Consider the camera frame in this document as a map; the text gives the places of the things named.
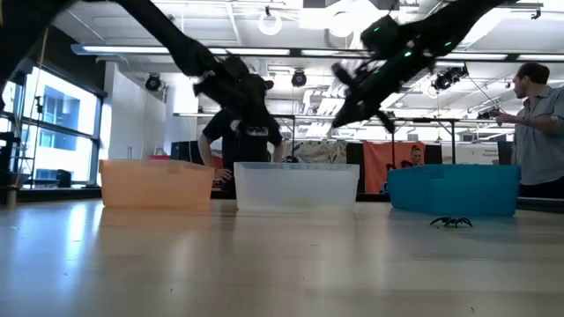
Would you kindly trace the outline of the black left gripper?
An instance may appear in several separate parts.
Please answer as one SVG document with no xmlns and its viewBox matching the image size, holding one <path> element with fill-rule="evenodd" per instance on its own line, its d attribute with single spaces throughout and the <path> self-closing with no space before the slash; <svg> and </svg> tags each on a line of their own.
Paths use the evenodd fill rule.
<svg viewBox="0 0 564 317">
<path fill-rule="evenodd" d="M 193 84 L 195 96 L 205 95 L 221 107 L 237 107 L 248 101 L 262 101 L 273 81 L 252 72 L 239 55 L 220 58 Z"/>
</svg>

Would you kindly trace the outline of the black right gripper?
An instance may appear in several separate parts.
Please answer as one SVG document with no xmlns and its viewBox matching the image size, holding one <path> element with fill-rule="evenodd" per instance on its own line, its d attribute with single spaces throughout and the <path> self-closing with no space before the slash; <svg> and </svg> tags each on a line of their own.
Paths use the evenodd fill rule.
<svg viewBox="0 0 564 317">
<path fill-rule="evenodd" d="M 334 63 L 332 72 L 347 89 L 345 101 L 331 127 L 336 129 L 371 119 L 375 107 L 429 66 L 430 59 L 424 56 L 396 56 L 376 70 L 359 68 L 360 73 L 352 77 L 340 63 Z M 385 111 L 377 110 L 376 116 L 389 133 L 395 132 L 395 124 Z"/>
</svg>

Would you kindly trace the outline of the clear plastic bin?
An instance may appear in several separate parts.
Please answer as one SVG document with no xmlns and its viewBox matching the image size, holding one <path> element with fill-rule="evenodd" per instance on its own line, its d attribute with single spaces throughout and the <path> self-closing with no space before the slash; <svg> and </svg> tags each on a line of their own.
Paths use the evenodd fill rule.
<svg viewBox="0 0 564 317">
<path fill-rule="evenodd" d="M 234 164 L 237 207 L 253 211 L 343 211 L 356 203 L 360 167 L 354 164 Z"/>
</svg>

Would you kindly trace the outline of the black plastic spider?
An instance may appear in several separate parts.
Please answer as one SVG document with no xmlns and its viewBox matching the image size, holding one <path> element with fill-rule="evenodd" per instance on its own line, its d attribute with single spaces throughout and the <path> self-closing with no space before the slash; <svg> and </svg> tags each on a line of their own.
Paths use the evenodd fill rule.
<svg viewBox="0 0 564 317">
<path fill-rule="evenodd" d="M 434 225 L 436 223 L 442 223 L 444 226 L 453 225 L 458 227 L 460 224 L 468 225 L 469 227 L 473 227 L 471 220 L 467 217 L 438 217 L 434 219 L 430 225 Z"/>
</svg>

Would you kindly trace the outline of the orange cloth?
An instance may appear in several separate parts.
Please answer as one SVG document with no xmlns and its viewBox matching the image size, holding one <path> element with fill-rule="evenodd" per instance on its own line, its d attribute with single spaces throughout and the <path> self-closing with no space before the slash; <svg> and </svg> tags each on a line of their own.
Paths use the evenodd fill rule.
<svg viewBox="0 0 564 317">
<path fill-rule="evenodd" d="M 382 185 L 387 181 L 389 166 L 402 168 L 400 163 L 410 157 L 411 148 L 417 145 L 425 154 L 426 146 L 422 142 L 387 142 L 362 144 L 365 192 L 379 194 Z"/>
</svg>

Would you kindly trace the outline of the person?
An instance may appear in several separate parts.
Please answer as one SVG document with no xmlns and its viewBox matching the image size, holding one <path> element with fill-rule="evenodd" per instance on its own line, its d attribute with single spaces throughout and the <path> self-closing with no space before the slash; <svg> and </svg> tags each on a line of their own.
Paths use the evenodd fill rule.
<svg viewBox="0 0 564 317">
<path fill-rule="evenodd" d="M 218 139 L 221 139 L 222 167 L 217 167 L 212 157 L 211 145 Z M 204 165 L 214 169 L 221 190 L 230 197 L 236 197 L 234 163 L 270 162 L 267 144 L 274 147 L 271 157 L 279 162 L 283 154 L 282 143 L 279 124 L 270 114 L 263 120 L 251 121 L 226 108 L 211 118 L 197 140 Z"/>
<path fill-rule="evenodd" d="M 498 124 L 513 123 L 513 162 L 520 167 L 520 196 L 564 199 L 564 87 L 548 84 L 550 70 L 524 63 L 513 78 L 523 108 L 499 113 Z"/>
<path fill-rule="evenodd" d="M 410 157 L 401 161 L 400 166 L 402 168 L 408 168 L 413 166 L 422 166 L 424 164 L 424 153 L 417 146 L 414 145 L 411 148 Z"/>
</svg>

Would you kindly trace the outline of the grey patterned tarp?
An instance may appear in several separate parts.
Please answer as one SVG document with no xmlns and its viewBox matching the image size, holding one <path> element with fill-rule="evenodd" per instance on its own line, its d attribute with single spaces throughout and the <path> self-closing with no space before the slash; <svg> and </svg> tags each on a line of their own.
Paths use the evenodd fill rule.
<svg viewBox="0 0 564 317">
<path fill-rule="evenodd" d="M 284 141 L 284 158 L 299 163 L 345 164 L 346 142 L 330 140 Z"/>
</svg>

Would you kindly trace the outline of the black monitor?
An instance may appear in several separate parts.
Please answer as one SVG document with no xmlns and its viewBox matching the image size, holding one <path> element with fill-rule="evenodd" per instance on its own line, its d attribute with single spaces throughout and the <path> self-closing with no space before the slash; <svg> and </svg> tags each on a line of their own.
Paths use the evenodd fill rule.
<svg viewBox="0 0 564 317">
<path fill-rule="evenodd" d="M 200 156 L 197 141 L 182 141 L 171 143 L 170 158 L 183 160 L 202 165 L 204 162 Z"/>
</svg>

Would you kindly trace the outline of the long ceiling light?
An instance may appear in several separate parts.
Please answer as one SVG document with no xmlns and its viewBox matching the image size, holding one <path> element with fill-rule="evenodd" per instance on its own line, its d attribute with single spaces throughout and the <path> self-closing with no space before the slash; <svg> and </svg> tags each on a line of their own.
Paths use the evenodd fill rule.
<svg viewBox="0 0 564 317">
<path fill-rule="evenodd" d="M 438 57 L 438 60 L 449 61 L 503 61 L 507 59 L 506 54 L 491 53 L 450 53 L 445 56 Z"/>
<path fill-rule="evenodd" d="M 523 54 L 519 55 L 517 60 L 523 62 L 564 63 L 564 54 Z"/>
<path fill-rule="evenodd" d="M 77 55 L 169 55 L 164 47 L 155 46 L 102 46 L 72 44 L 71 50 Z M 288 48 L 209 48 L 214 55 L 244 55 L 244 56 L 289 56 Z"/>
</svg>

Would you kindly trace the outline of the teal plastic bin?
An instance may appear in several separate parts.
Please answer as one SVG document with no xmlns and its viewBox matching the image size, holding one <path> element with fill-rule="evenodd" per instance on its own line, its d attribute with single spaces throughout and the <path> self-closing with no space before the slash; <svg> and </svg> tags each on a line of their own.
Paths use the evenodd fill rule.
<svg viewBox="0 0 564 317">
<path fill-rule="evenodd" d="M 516 212 L 520 167 L 423 165 L 388 174 L 395 209 L 447 217 L 511 217 Z"/>
</svg>

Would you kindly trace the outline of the orange plastic bin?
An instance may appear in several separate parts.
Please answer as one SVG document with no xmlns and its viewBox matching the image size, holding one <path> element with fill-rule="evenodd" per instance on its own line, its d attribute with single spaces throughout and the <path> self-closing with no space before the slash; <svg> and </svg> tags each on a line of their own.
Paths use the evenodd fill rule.
<svg viewBox="0 0 564 317">
<path fill-rule="evenodd" d="M 105 159 L 100 179 L 108 208 L 206 210 L 215 170 L 181 160 Z"/>
</svg>

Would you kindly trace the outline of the large window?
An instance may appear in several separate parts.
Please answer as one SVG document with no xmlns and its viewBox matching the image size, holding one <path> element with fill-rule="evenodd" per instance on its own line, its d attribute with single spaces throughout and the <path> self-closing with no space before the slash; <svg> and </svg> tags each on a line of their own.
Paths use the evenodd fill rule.
<svg viewBox="0 0 564 317">
<path fill-rule="evenodd" d="M 102 98 L 33 67 L 6 84 L 2 99 L 0 132 L 19 139 L 9 170 L 22 176 L 24 188 L 56 188 L 57 169 L 72 172 L 71 188 L 96 182 Z"/>
</svg>

